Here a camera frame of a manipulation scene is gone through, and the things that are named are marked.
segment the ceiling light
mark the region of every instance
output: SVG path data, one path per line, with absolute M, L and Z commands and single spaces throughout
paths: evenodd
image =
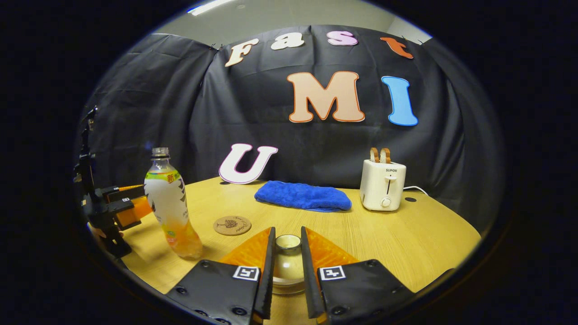
M 196 8 L 193 8 L 193 9 L 187 11 L 187 13 L 190 13 L 190 14 L 192 14 L 193 16 L 198 16 L 198 15 L 202 14 L 203 12 L 205 12 L 205 11 L 207 11 L 207 10 L 213 9 L 213 8 L 215 8 L 216 6 L 220 6 L 220 5 L 224 4 L 224 3 L 231 2 L 231 1 L 233 1 L 233 0 L 214 0 L 214 1 L 211 1 L 211 2 L 209 2 L 209 3 L 207 3 L 207 4 L 205 4 L 205 5 L 202 5 L 202 6 L 198 6 L 198 7 L 196 7 Z

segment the cork coaster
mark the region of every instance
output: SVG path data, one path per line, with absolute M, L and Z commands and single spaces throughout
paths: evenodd
M 251 222 L 239 216 L 222 217 L 215 221 L 213 229 L 222 235 L 237 236 L 248 232 Z

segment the power cord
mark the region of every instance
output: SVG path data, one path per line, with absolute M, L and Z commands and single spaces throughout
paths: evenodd
M 417 186 L 407 186 L 407 187 L 403 188 L 404 191 L 408 190 L 408 189 L 418 189 L 418 190 L 422 191 L 425 195 L 429 196 L 429 194 L 427 194 L 424 190 L 422 190 L 421 188 L 419 188 Z

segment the plastic bottle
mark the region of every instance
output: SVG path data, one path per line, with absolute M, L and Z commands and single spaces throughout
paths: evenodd
M 184 181 L 170 158 L 168 148 L 153 148 L 144 193 L 173 251 L 180 257 L 200 258 L 203 245 L 188 218 Z

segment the white toaster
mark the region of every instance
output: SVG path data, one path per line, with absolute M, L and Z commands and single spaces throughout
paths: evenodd
M 395 162 L 386 164 L 364 160 L 360 186 L 363 206 L 368 210 L 397 210 L 403 193 L 405 171 L 405 165 Z

